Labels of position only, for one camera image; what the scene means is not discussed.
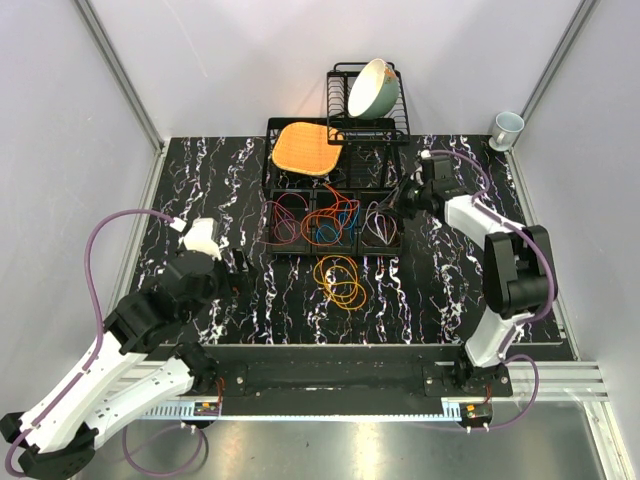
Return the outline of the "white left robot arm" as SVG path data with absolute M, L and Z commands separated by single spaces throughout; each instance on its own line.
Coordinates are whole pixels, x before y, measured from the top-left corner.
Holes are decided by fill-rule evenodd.
M 114 434 L 156 405 L 183 394 L 219 393 L 217 361 L 196 342 L 176 345 L 160 367 L 117 394 L 110 389 L 191 318 L 218 299 L 251 294 L 256 268 L 244 252 L 232 266 L 187 250 L 146 280 L 107 316 L 99 337 L 36 406 L 1 419 L 7 471 L 17 478 L 69 479 Z

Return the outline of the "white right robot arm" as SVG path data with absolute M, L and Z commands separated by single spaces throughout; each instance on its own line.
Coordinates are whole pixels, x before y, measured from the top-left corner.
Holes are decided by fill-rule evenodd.
M 391 206 L 406 219 L 426 211 L 482 249 L 486 307 L 451 374 L 460 393 L 476 396 L 500 376 L 499 366 L 519 328 L 546 316 L 556 298 L 549 234 L 541 226 L 526 227 L 497 214 L 451 180 L 419 183 L 406 176 Z

